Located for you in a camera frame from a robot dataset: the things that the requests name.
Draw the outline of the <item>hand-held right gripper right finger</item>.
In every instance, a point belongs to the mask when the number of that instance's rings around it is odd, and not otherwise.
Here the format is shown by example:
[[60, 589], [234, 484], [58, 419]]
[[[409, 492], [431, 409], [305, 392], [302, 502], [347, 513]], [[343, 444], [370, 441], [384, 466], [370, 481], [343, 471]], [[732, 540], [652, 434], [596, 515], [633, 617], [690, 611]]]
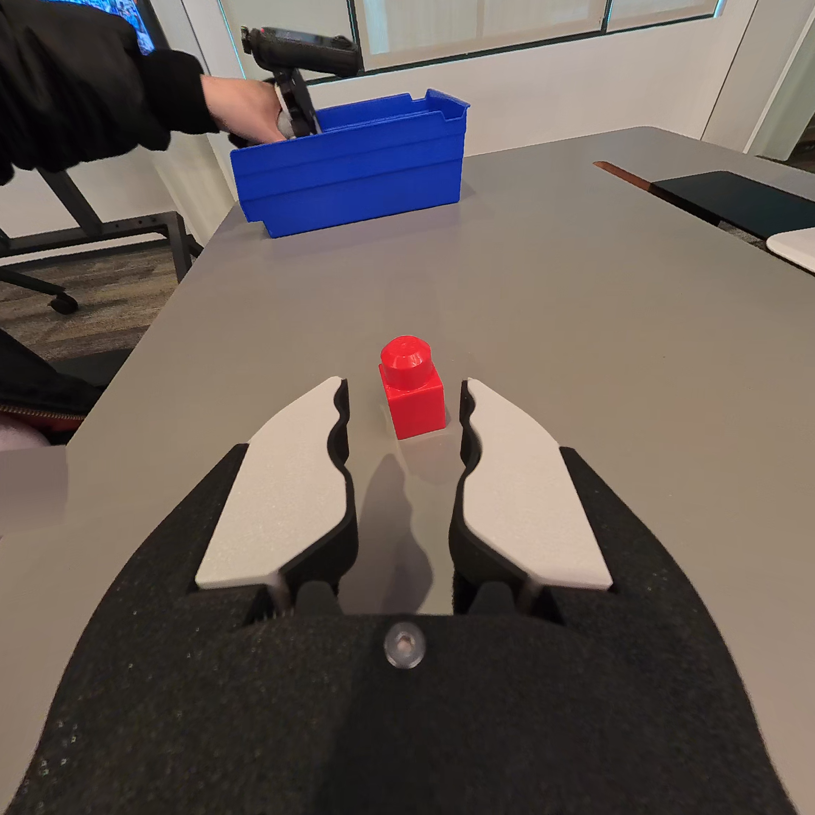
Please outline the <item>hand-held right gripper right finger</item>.
[[551, 433], [484, 382], [461, 383], [461, 460], [450, 524], [454, 574], [471, 591], [503, 584], [535, 602], [543, 589], [611, 589], [595, 532]]

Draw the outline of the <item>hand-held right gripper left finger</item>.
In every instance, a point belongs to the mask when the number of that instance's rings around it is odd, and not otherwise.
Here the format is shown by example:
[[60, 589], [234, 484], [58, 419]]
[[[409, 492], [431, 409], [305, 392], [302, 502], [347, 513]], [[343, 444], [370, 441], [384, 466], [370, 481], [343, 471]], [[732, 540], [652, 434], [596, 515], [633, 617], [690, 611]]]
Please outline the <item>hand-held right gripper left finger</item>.
[[359, 552], [349, 421], [348, 382], [332, 376], [255, 432], [198, 567], [198, 589], [263, 586], [278, 609], [310, 582], [337, 591]]

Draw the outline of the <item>blue plastic bin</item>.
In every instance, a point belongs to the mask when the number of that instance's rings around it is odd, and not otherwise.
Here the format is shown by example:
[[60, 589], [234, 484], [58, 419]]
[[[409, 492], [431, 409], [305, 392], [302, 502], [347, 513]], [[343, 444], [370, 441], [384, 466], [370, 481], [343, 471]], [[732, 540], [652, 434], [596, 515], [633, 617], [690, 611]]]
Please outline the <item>blue plastic bin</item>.
[[456, 203], [469, 104], [428, 89], [317, 112], [322, 131], [230, 153], [240, 207], [271, 238]]

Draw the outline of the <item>red plastic block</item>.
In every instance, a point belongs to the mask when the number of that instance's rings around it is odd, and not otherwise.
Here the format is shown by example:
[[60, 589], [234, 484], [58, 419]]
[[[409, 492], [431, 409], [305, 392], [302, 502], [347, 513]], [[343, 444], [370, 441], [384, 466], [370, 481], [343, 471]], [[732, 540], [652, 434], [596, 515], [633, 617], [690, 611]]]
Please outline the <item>red plastic block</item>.
[[443, 382], [427, 342], [394, 338], [382, 349], [379, 372], [397, 440], [444, 429]]

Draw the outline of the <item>large window white blinds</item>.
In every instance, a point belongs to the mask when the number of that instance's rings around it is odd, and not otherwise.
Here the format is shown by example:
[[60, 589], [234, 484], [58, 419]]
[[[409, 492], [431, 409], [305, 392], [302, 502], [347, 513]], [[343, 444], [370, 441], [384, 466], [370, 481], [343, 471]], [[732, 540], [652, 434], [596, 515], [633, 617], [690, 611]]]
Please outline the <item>large window white blinds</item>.
[[245, 74], [256, 73], [243, 28], [273, 26], [340, 36], [363, 70], [440, 63], [483, 52], [704, 20], [716, 1], [219, 1]]

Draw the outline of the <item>black monitor stand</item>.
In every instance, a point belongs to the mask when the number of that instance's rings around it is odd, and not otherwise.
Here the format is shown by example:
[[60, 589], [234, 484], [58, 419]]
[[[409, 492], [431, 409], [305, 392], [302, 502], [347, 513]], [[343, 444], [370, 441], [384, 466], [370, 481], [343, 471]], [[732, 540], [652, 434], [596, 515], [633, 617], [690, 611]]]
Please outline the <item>black monitor stand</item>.
[[1, 233], [3, 259], [16, 259], [42, 251], [66, 250], [115, 239], [161, 236], [169, 244], [178, 282], [183, 280], [203, 246], [188, 231], [182, 215], [174, 210], [144, 214], [126, 219], [103, 221], [67, 172], [38, 171], [59, 203], [76, 222], [73, 228], [50, 230], [27, 236]]

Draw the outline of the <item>black flat pad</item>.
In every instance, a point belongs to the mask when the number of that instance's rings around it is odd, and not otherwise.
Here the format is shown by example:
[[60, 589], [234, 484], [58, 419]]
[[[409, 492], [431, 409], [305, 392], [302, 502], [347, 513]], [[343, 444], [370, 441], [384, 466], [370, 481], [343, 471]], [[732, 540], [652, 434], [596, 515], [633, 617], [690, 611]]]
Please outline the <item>black flat pad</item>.
[[728, 171], [652, 182], [649, 191], [693, 216], [767, 240], [814, 227], [814, 202]]

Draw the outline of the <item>instruction sheet on stand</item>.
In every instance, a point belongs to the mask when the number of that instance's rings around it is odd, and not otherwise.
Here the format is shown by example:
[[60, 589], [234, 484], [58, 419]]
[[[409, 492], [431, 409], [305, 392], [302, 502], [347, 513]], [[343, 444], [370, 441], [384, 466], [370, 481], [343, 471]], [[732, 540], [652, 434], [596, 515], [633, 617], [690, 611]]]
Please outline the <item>instruction sheet on stand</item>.
[[814, 274], [815, 228], [790, 230], [770, 236], [766, 247], [770, 253]]

